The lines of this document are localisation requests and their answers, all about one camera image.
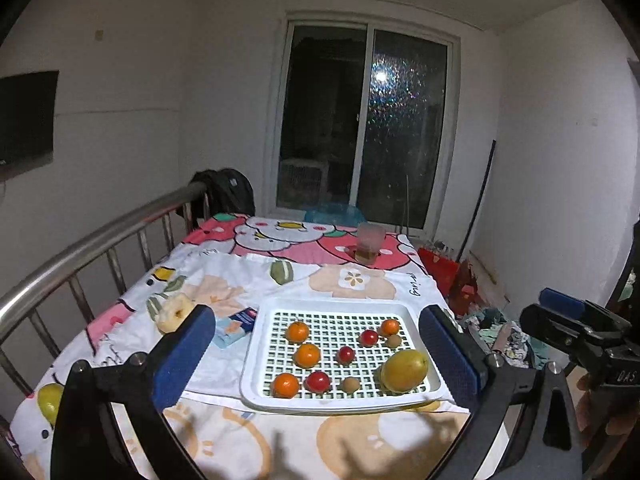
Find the television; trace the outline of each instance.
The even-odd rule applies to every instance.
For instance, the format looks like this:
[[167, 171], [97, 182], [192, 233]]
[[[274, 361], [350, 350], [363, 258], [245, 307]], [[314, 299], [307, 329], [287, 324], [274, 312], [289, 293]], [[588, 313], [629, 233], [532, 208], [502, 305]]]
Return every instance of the television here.
[[58, 71], [0, 78], [0, 179], [46, 164], [53, 156]]

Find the bed rail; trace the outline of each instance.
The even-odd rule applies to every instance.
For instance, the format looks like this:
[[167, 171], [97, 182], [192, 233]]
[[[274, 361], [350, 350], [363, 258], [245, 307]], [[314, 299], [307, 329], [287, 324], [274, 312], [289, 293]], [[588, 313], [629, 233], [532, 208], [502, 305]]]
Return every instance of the bed rail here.
[[78, 271], [106, 254], [118, 293], [124, 294], [127, 287], [115, 246], [125, 238], [137, 234], [145, 269], [150, 270], [153, 264], [146, 241], [146, 226], [162, 218], [164, 240], [167, 251], [170, 252], [174, 248], [170, 213], [182, 207], [186, 231], [191, 232], [193, 200], [204, 195], [204, 216], [205, 219], [209, 219], [209, 202], [205, 190], [204, 184], [195, 182], [116, 218], [54, 256], [0, 298], [0, 365], [25, 395], [29, 395], [33, 389], [9, 361], [1, 347], [16, 327], [28, 317], [49, 353], [56, 358], [60, 349], [38, 314], [37, 307], [60, 286], [68, 283], [82, 317], [86, 323], [90, 323], [94, 320], [94, 314], [82, 290]]

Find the cup of tea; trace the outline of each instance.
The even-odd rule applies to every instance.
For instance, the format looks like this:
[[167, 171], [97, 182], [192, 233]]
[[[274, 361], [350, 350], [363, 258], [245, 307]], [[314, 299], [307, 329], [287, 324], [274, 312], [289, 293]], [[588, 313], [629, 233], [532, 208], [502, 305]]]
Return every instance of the cup of tea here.
[[363, 222], [358, 226], [355, 259], [363, 265], [372, 265], [385, 240], [386, 229], [380, 225]]

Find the window frame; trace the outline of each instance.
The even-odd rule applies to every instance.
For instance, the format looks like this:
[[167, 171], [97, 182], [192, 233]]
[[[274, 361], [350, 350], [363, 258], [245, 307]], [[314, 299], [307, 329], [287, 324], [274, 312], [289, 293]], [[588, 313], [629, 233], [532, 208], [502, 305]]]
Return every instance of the window frame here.
[[[369, 87], [371, 77], [371, 61], [373, 53], [373, 40], [375, 30], [386, 30], [397, 34], [404, 34], [443, 44], [447, 47], [447, 76], [446, 91], [442, 117], [442, 135], [440, 137], [440, 150], [438, 162], [431, 188], [431, 197], [424, 225], [422, 228], [409, 228], [409, 236], [431, 240], [436, 234], [440, 213], [447, 190], [453, 147], [458, 118], [458, 101], [460, 96], [460, 38], [446, 32], [434, 30], [423, 25], [401, 20], [380, 18], [379, 16], [367, 16], [345, 12], [288, 12], [280, 24], [278, 41], [274, 53], [274, 63], [271, 73], [271, 96], [269, 104], [267, 142], [265, 150], [265, 194], [264, 211], [270, 218], [284, 218], [302, 220], [305, 212], [297, 209], [277, 207], [278, 169], [280, 159], [280, 135], [282, 132], [282, 117], [287, 91], [287, 79], [289, 76], [289, 59], [293, 31], [297, 25], [319, 27], [347, 27], [359, 28], [367, 31], [367, 44], [365, 54], [363, 91], [360, 102], [360, 118], [358, 121], [358, 140], [354, 159], [354, 171], [351, 179], [350, 203], [355, 204], [357, 198], [357, 186], [359, 182], [360, 168], [362, 166], [362, 153], [364, 150], [364, 133], [366, 130], [366, 116], [369, 104]], [[382, 224], [389, 230], [398, 230], [398, 226]]]

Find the white plastic tray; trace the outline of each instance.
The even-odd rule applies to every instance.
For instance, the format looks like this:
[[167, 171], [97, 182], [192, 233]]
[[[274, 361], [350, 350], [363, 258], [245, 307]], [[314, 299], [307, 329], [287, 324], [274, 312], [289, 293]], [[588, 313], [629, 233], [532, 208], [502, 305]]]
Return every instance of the white plastic tray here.
[[[402, 345], [397, 349], [386, 347], [380, 338], [372, 348], [358, 342], [363, 330], [376, 330], [385, 319], [400, 323]], [[304, 321], [310, 330], [305, 342], [320, 349], [320, 362], [305, 370], [293, 362], [297, 344], [284, 337], [290, 323]], [[336, 362], [335, 354], [342, 346], [355, 350], [356, 358], [350, 365]], [[427, 377], [418, 387], [406, 394], [392, 394], [380, 387], [378, 368], [397, 350], [417, 349], [429, 358]], [[312, 394], [302, 386], [304, 379], [316, 370], [322, 370], [332, 380], [331, 389], [324, 394]], [[300, 391], [292, 399], [279, 399], [271, 395], [271, 381], [280, 373], [288, 372], [300, 381]], [[343, 378], [360, 379], [361, 388], [354, 394], [338, 389]], [[246, 356], [240, 393], [250, 405], [276, 412], [366, 413], [397, 406], [407, 406], [439, 399], [444, 381], [425, 348], [417, 326], [417, 317], [398, 301], [378, 300], [305, 300], [302, 298], [269, 298], [260, 304], [254, 332]]]

